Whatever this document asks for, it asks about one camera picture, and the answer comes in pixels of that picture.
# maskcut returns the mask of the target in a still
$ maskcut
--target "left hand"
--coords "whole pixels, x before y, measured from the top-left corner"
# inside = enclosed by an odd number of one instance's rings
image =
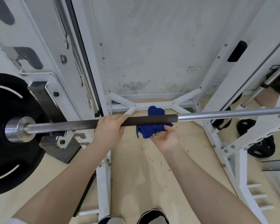
[[[92,143],[97,144],[99,149],[111,150],[115,148],[123,136],[124,127],[121,124],[129,116],[117,114],[102,117],[98,121]]]

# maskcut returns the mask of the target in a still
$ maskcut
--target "steel bar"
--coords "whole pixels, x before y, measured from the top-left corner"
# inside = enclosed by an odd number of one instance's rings
[[[235,110],[235,111],[219,111],[219,112],[203,112],[190,113],[179,115],[163,115],[163,116],[145,116],[145,117],[130,117],[122,125],[136,126],[147,124],[166,124],[178,121],[194,121],[207,119],[225,119],[246,116],[263,116],[280,114],[280,107],[262,108],[257,110]],[[40,123],[30,124],[24,127],[24,131],[28,134],[32,133],[48,133],[58,131],[74,131],[95,129],[98,120],[82,120],[59,123]]]
[[[278,70],[275,71],[275,73],[272,74],[272,75],[264,82],[264,85],[269,85],[269,84],[271,84],[276,78],[278,78],[279,75],[280,75],[280,68],[278,68]],[[245,101],[241,104],[241,106],[242,106],[242,107],[246,107],[247,104],[248,104],[252,99],[254,99],[255,97],[257,97],[258,94],[260,94],[264,89],[265,89],[265,87],[260,86],[253,94],[251,94],[251,96],[250,96],[247,100],[245,100]],[[223,127],[224,127],[230,120],[231,120],[231,119],[225,119],[224,122],[223,122],[220,126],[218,126],[217,129],[218,129],[219,131],[222,130]]]

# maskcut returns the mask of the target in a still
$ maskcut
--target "blue towel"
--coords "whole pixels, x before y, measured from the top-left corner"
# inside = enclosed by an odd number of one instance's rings
[[[155,106],[150,106],[148,108],[148,115],[149,116],[162,116],[165,114],[165,110],[162,108],[157,108]],[[159,132],[159,131],[166,131],[164,129],[165,124],[151,124],[151,125],[141,125],[141,126],[136,126],[136,134],[137,137],[139,138],[138,133],[141,133],[143,138],[147,139],[150,138],[153,134]],[[167,126],[173,126],[172,123],[167,123]]]

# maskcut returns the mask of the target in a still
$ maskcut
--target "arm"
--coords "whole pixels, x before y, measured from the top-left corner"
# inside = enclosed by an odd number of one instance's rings
[[[169,126],[151,137],[164,155],[201,224],[261,224],[252,211],[215,180],[181,148],[177,132]]]
[[[87,183],[107,153],[122,138],[129,115],[99,120],[92,143],[63,172],[33,196],[13,218],[29,224],[69,223]]]

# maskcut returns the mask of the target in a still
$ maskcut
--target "sleeve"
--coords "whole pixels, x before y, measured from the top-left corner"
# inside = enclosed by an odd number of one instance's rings
[[[27,224],[26,222],[23,222],[22,220],[11,218],[8,222],[5,224]]]

